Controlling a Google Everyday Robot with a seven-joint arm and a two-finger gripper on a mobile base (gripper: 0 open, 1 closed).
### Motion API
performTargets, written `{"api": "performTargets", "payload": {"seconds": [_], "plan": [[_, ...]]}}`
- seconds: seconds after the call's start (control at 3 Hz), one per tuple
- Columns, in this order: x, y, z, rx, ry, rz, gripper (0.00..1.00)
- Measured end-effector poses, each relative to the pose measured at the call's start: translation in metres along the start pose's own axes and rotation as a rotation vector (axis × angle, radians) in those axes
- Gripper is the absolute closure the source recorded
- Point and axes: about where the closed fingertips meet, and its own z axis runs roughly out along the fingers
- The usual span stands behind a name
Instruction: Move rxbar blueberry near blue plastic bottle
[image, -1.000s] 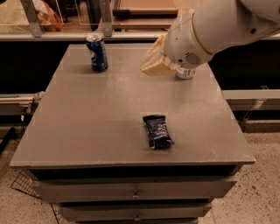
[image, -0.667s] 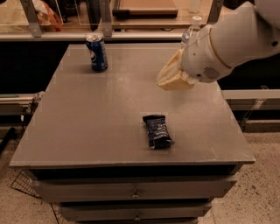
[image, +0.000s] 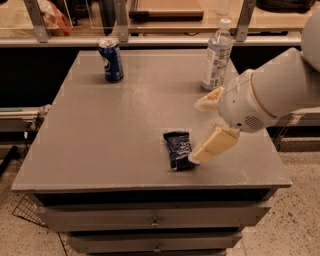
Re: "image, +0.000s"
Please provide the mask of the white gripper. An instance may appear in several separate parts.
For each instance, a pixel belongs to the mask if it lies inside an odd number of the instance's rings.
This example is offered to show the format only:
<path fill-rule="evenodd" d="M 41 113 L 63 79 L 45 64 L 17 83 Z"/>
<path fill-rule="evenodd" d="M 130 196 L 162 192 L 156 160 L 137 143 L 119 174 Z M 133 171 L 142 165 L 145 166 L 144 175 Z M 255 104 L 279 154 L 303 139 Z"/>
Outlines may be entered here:
<path fill-rule="evenodd" d="M 254 72 L 249 69 L 198 99 L 199 111 L 217 111 L 231 126 L 212 125 L 209 132 L 193 148 L 188 160 L 196 165 L 211 160 L 238 143 L 240 131 L 255 133 L 273 126 L 278 118 L 271 115 L 259 101 L 253 86 Z"/>

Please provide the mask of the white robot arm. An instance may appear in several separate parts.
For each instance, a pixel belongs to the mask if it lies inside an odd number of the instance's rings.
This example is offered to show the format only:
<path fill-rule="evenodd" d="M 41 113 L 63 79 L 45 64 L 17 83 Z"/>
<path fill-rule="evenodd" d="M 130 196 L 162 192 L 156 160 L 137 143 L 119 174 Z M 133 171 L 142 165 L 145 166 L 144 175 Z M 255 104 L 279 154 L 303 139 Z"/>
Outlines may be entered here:
<path fill-rule="evenodd" d="M 212 159 L 238 142 L 303 108 L 320 106 L 320 10 L 302 32 L 301 48 L 286 50 L 259 68 L 248 69 L 196 101 L 218 118 L 188 156 L 195 164 Z"/>

